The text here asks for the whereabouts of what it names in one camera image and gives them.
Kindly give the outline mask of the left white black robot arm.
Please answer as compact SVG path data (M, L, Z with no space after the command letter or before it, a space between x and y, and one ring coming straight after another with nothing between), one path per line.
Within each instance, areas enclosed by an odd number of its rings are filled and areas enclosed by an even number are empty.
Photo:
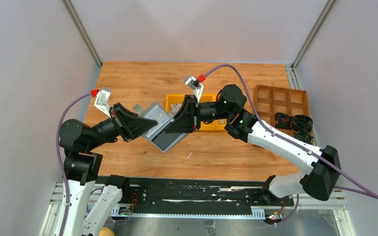
M103 156L93 150L106 143L115 143L118 137L130 142L157 125L153 119L140 117L120 103L108 108L108 118L95 126L76 119L59 125L58 148L63 148L62 216L56 235L96 236L102 230L110 212L117 203L135 203L129 178L110 175L102 193L91 211L87 211L95 187Z

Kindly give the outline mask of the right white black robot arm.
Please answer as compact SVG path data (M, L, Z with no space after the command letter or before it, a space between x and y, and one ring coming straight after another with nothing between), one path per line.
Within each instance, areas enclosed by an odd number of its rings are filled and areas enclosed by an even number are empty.
M244 109L247 98L235 84L226 85L215 102L199 103L193 95L185 95L182 107L167 125L166 133L192 133L204 121L225 119L225 130L234 139L265 148L300 169L286 176L270 176L262 187L261 198L274 205L288 195L308 194L327 201L340 176L337 150L313 146L295 139Z

